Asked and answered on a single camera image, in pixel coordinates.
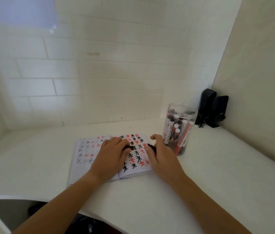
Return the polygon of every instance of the white brick wall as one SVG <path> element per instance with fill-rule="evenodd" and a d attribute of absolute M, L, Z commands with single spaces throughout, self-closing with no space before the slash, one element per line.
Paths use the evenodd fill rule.
<path fill-rule="evenodd" d="M 172 101 L 197 106 L 240 3 L 55 0 L 54 31 L 0 25 L 8 127 L 157 118 Z"/>

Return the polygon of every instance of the clear plastic container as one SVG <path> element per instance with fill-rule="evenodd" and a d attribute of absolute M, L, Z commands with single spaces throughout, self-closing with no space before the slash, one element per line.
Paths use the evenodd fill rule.
<path fill-rule="evenodd" d="M 175 154 L 182 155 L 188 142 L 190 129 L 194 126 L 197 110 L 187 103 L 170 103 L 163 128 L 164 143 Z"/>

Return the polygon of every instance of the white desk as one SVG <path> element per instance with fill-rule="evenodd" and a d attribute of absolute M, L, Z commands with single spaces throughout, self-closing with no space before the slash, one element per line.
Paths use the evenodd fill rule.
<path fill-rule="evenodd" d="M 0 199 L 49 201 L 65 189 L 74 141 L 121 133 L 162 133 L 164 120 L 12 131 L 0 141 Z M 253 234 L 275 233 L 275 163 L 222 128 L 193 128 L 185 172 Z M 129 234 L 202 233 L 156 175 L 104 184 L 80 213 Z"/>

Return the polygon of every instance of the person's left hand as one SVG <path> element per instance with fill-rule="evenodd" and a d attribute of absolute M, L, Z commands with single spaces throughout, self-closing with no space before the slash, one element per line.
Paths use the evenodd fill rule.
<path fill-rule="evenodd" d="M 101 183 L 112 178 L 123 167 L 128 153 L 131 152 L 130 148 L 122 151 L 126 145 L 130 145 L 130 143 L 121 137 L 105 140 L 87 173 L 90 173 Z"/>

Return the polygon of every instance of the open notebook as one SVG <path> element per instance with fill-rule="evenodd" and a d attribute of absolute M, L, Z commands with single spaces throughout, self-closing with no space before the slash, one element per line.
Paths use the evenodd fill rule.
<path fill-rule="evenodd" d="M 148 143 L 144 134 L 125 134 L 117 137 L 125 138 L 133 146 L 127 155 L 122 169 L 107 182 L 117 181 L 121 178 L 143 175 L 152 171 L 145 146 Z M 93 161 L 101 149 L 104 140 L 111 139 L 109 135 L 82 138 L 75 142 L 71 158 L 67 187 L 79 180 L 89 171 Z"/>

